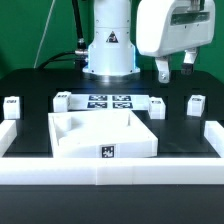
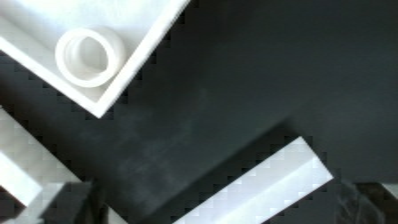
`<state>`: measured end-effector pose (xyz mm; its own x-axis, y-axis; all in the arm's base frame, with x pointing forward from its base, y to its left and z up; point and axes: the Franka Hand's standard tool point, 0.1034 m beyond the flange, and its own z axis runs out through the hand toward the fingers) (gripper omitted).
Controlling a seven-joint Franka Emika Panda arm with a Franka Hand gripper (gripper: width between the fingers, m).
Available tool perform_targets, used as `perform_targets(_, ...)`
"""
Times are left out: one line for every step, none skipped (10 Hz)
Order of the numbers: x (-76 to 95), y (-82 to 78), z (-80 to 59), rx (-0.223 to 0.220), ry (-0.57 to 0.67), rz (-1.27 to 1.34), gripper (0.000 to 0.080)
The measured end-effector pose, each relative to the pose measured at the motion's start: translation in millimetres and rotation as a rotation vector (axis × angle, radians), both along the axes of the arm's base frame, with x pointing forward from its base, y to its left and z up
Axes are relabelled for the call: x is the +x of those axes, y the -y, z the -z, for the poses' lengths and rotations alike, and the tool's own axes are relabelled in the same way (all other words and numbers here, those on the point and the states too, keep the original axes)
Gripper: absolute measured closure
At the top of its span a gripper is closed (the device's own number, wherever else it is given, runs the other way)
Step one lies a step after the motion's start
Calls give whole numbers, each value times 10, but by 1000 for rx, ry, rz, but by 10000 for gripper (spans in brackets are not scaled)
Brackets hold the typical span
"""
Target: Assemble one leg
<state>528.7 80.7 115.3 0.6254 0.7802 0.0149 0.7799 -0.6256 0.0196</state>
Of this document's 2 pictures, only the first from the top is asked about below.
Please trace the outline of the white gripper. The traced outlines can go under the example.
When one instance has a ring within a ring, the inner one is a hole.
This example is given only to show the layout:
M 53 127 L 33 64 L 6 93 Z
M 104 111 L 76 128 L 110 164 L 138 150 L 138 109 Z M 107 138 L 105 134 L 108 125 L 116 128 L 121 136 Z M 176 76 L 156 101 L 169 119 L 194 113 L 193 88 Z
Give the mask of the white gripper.
M 141 0 L 138 5 L 136 45 L 141 55 L 157 57 L 160 83 L 170 81 L 170 57 L 166 55 L 176 52 L 186 50 L 181 73 L 192 74 L 196 47 L 210 44 L 214 29 L 214 0 Z

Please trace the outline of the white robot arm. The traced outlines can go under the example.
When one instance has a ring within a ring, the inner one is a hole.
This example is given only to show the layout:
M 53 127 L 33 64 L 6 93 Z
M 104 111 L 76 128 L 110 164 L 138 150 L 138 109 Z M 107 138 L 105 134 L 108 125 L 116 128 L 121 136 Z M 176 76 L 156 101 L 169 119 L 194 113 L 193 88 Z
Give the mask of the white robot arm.
M 170 81 L 170 56 L 184 52 L 181 72 L 194 70 L 199 48 L 212 42 L 214 0 L 140 0 L 136 42 L 130 41 L 131 0 L 94 0 L 94 39 L 84 75 L 105 83 L 137 79 L 136 55 L 153 57 L 161 83 Z

